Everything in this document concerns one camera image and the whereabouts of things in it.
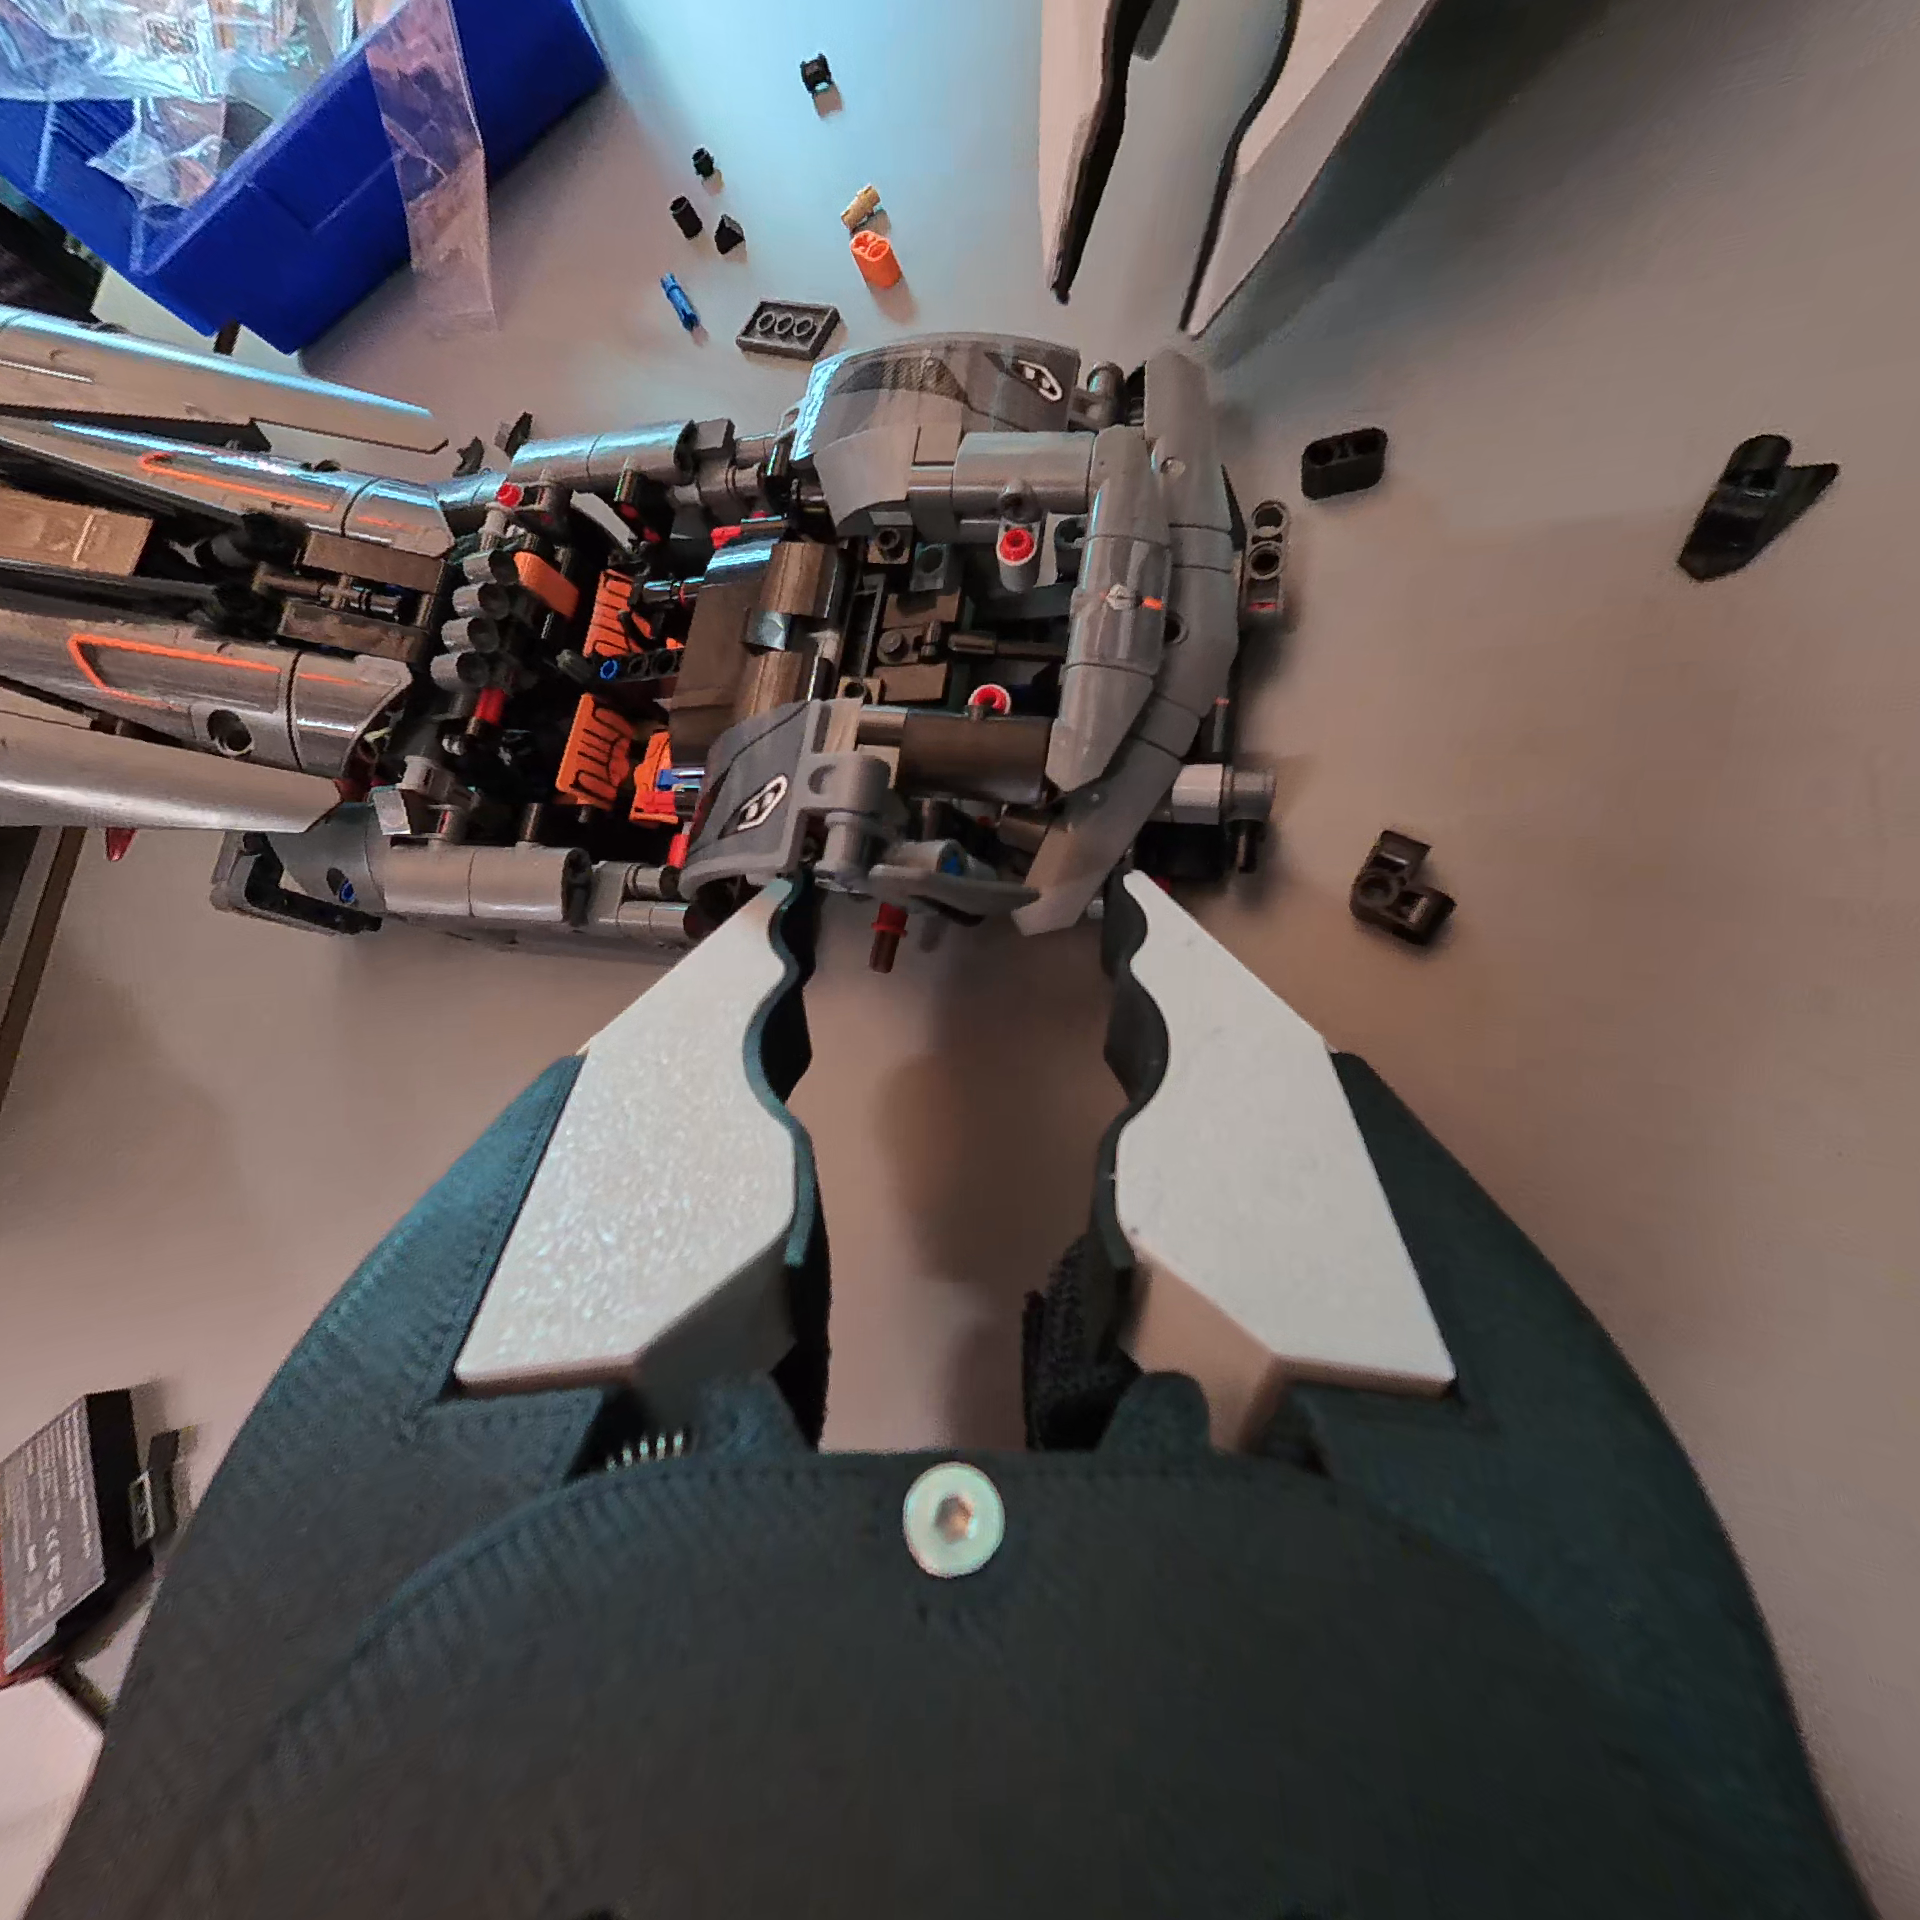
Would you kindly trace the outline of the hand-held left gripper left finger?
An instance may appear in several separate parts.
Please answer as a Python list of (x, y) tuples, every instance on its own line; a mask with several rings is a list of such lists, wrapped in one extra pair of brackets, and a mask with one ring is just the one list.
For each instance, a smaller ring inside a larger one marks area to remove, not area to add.
[(803, 1345), (823, 1226), (783, 1063), (803, 967), (771, 881), (596, 1031), (452, 1364), (476, 1398), (689, 1406)]

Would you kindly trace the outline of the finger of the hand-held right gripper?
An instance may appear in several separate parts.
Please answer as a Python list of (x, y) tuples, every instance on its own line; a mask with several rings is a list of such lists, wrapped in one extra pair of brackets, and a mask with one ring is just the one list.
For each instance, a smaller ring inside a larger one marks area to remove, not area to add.
[(1121, 151), (1136, 60), (1176, 3), (1041, 3), (1041, 232), (1047, 290), (1065, 303)]
[(1179, 332), (1201, 339), (1303, 210), (1432, 3), (1288, 3), (1280, 47), (1222, 155)]

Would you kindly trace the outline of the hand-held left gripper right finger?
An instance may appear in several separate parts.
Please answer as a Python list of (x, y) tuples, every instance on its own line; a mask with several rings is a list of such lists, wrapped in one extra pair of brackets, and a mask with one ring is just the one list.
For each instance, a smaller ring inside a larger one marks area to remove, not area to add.
[(1223, 1451), (1252, 1449), (1297, 1385), (1446, 1398), (1456, 1362), (1334, 1048), (1138, 872), (1108, 883), (1102, 964), (1121, 1354), (1196, 1384)]

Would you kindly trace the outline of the grey lego car model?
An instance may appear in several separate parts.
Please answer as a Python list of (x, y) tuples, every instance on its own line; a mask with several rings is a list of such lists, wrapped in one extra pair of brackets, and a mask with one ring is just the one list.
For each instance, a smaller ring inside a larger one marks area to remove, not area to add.
[(699, 940), (768, 881), (911, 923), (1080, 921), (1249, 874), (1232, 762), (1288, 513), (1201, 366), (1016, 335), (809, 366), (771, 434), (521, 424), (6, 310), (6, 827), (200, 830), (216, 904), (342, 938)]

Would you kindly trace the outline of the black lego angle connector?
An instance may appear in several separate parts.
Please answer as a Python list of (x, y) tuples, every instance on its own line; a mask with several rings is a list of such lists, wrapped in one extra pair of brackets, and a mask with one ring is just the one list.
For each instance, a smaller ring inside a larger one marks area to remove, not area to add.
[(1351, 918), (1402, 945), (1430, 948), (1452, 923), (1456, 900), (1430, 881), (1432, 846), (1382, 830), (1351, 883)]

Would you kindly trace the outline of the black lego panel piece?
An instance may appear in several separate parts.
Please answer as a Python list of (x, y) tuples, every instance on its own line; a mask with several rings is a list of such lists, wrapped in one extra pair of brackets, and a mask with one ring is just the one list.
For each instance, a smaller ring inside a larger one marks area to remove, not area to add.
[(1682, 542), (1675, 564), (1697, 584), (1748, 568), (1840, 479), (1838, 464), (1796, 464), (1786, 434), (1736, 447)]

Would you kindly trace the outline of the black battery pack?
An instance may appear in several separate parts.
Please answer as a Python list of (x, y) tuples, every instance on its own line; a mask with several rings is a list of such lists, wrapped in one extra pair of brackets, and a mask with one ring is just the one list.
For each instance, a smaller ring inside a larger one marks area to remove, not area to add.
[(6, 1456), (6, 1687), (94, 1651), (129, 1616), (177, 1536), (184, 1433), (146, 1423), (146, 1393), (87, 1393)]

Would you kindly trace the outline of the blue plastic bin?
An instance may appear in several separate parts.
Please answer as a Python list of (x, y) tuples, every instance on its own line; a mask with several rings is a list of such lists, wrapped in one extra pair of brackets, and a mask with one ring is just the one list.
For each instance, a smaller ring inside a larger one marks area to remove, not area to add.
[[(452, 3), (472, 108), (495, 186), (606, 81), (572, 3)], [(239, 323), (300, 352), (409, 262), (394, 146), (368, 60), (353, 51), (187, 209), (145, 209), (99, 159), (129, 103), (3, 105), (3, 175), (200, 335)]]

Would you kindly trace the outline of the clear plastic bag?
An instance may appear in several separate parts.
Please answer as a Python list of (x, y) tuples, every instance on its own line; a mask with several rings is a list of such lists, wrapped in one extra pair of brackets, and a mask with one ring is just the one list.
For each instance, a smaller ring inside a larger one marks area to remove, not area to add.
[(490, 168), (449, 3), (6, 3), (6, 102), (127, 103), (92, 168), (198, 207), (344, 57), (367, 65), (414, 278), (441, 332), (497, 323)]

